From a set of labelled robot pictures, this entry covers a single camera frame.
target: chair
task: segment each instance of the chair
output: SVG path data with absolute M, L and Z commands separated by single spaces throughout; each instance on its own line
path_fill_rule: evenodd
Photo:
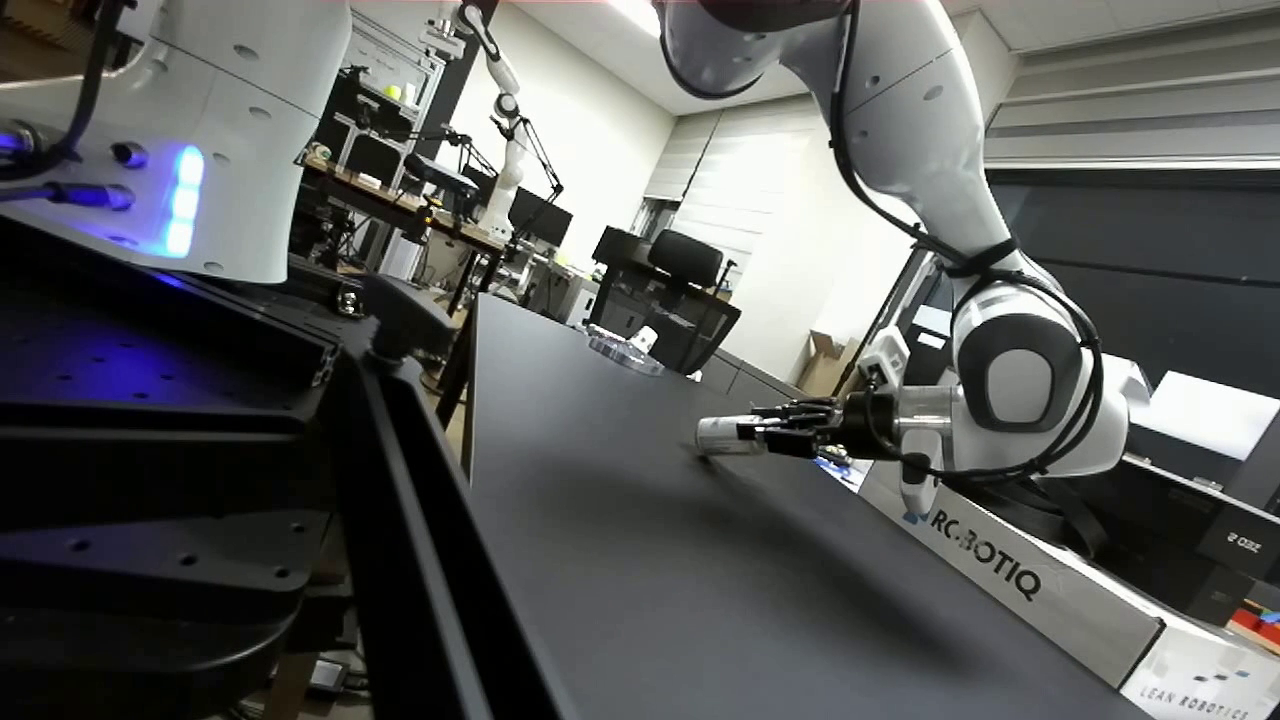
M 618 226 L 603 226 L 593 252 L 594 262 L 633 262 L 644 261 L 644 239 Z
M 646 262 L 673 271 L 682 282 L 715 287 L 723 252 L 663 226 L 646 246 Z
M 655 332 L 650 360 L 681 377 L 701 370 L 738 318 L 738 309 L 694 287 L 715 282 L 715 271 L 715 246 L 663 233 L 646 262 L 609 262 L 593 322 L 618 335 L 637 335 L 646 322 Z

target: white panel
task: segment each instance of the white panel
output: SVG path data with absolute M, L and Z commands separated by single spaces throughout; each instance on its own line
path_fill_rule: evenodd
M 1120 30 L 1156 30 L 1255 9 L 1277 9 L 1277 0 L 1112 0 Z
M 1017 100 L 1063 100 L 1096 92 L 1137 92 L 1137 88 L 1175 88 L 1241 81 L 1280 69 L 1280 27 L 1255 30 L 1255 41 L 1202 44 L 1202 46 L 1129 46 L 1115 58 L 1067 58 L 1050 69 L 1025 69 L 1013 96 Z
M 1280 92 L 1280 75 L 1190 85 L 1190 88 L 1148 88 L 1148 92 L 1100 92 L 1100 96 L 1071 96 L 1071 100 L 1008 103 L 1001 106 L 996 126 L 1013 131 L 1013 126 L 1248 115 L 1248 113 L 1277 113 L 1280 106 L 1277 92 Z
M 943 9 L 946 9 L 952 17 L 962 17 L 962 13 L 984 9 L 984 0 L 943 0 Z
M 169 3 L 155 36 L 320 115 L 352 13 L 342 0 L 182 0 Z
M 410 115 L 415 124 L 425 121 L 445 75 L 440 54 L 425 54 L 420 46 L 400 44 L 394 36 L 379 30 L 379 23 L 366 23 L 366 17 L 359 13 L 342 63 L 366 69 L 362 85 L 371 92 L 400 88 L 404 115 Z
M 989 167 L 1280 167 L 1280 115 L 1198 126 L 991 135 Z
M 431 27 L 445 18 L 445 0 L 352 0 L 352 9 L 409 46 L 426 46 Z
M 1115 36 L 1112 0 L 989 0 L 984 13 L 1017 50 Z
M 1165 370 L 1151 399 L 1130 409 L 1130 423 L 1244 462 L 1272 429 L 1277 412 L 1277 395 Z

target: robotic arm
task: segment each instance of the robotic arm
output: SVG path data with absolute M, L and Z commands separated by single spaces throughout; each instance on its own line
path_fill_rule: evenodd
M 122 3 L 147 17 L 127 69 L 90 50 L 84 81 L 0 88 L 0 216 L 127 262 L 279 282 L 347 0 L 108 0 L 94 46 Z
M 541 144 L 531 121 L 522 115 L 521 106 L 521 81 L 507 63 L 507 54 L 501 50 L 501 44 L 490 41 L 484 17 L 477 3 L 463 3 L 461 9 L 461 23 L 477 36 L 480 50 L 484 50 L 484 63 L 488 63 L 488 75 L 490 85 L 501 88 L 490 113 L 494 113 L 494 131 L 507 140 L 502 146 L 502 167 L 494 172 L 494 182 L 490 182 L 490 196 L 480 210 L 480 233 L 494 235 L 494 239 L 507 239 L 513 235 L 513 205 L 515 205 L 515 190 L 521 190 L 521 178 L 522 178 L 522 165 L 528 165 L 528 153 L 541 159 L 541 167 L 546 172 L 546 182 L 552 182 L 552 200 L 565 190 L 552 159 L 546 159 L 546 146 Z
M 667 69 L 705 100 L 745 92 L 770 58 L 793 69 L 846 187 L 968 282 L 940 384 L 898 381 L 909 348 L 888 329 L 858 357 L 856 395 L 705 419 L 705 453 L 895 454 L 912 514 L 933 511 L 936 481 L 1091 474 L 1120 460 L 1123 370 L 1104 370 L 1088 317 L 1008 239 L 972 69 L 936 0 L 667 0 L 660 13 Z M 898 196 L 925 226 L 868 187 Z

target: metal frame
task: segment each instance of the metal frame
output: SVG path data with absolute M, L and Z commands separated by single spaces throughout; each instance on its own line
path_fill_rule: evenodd
M 79 522 L 122 522 L 127 532 L 145 519 L 193 526 L 208 514 L 330 511 L 347 541 L 376 715 L 559 715 L 565 698 L 484 549 L 410 360 L 404 367 L 376 360 L 366 332 L 352 341 L 342 329 L 284 318 L 287 313 L 264 296 L 241 299 L 215 282 L 122 266 L 18 225 L 0 225 L 0 235 L 7 246 L 0 266 L 7 299 L 0 309 L 0 447 L 13 467 L 26 472 L 18 497 L 0 507 L 0 542 L 37 526 L 60 534 Z M 119 377 L 60 381 L 69 348 L 79 348 L 84 335 L 90 348 L 71 357 L 75 370 L 119 362 Z M 122 574 L 138 564 L 135 551 L 116 555 Z M 119 582 L 116 602 L 127 602 L 127 593 L 145 602 L 180 572 L 182 564 L 170 564 L 159 572 L 169 582 Z M 236 572 L 208 572 L 242 601 Z M 44 602 L 69 582 L 44 587 L 37 572 L 26 601 Z M 208 601 L 194 582 L 180 587 L 194 602 Z M 25 636 L 32 648 L 69 644 L 60 641 L 69 633 L 57 633 L 69 614 L 32 611 L 39 614 Z M 242 657 L 253 664 L 223 672 L 215 691 L 247 691 L 287 625 L 284 611 L 279 628 Z M 79 686 L 75 672 L 47 672 L 39 686 L 60 695 L 44 698 Z M 131 686 L 127 715 L 174 715 L 170 704 L 147 710 L 147 691 L 159 684 Z

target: black tabletop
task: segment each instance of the black tabletop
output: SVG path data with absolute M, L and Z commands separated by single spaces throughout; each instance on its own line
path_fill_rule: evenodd
M 490 296 L 477 348 L 466 493 L 575 715 L 1138 715 L 811 462 L 692 460 L 723 395 Z

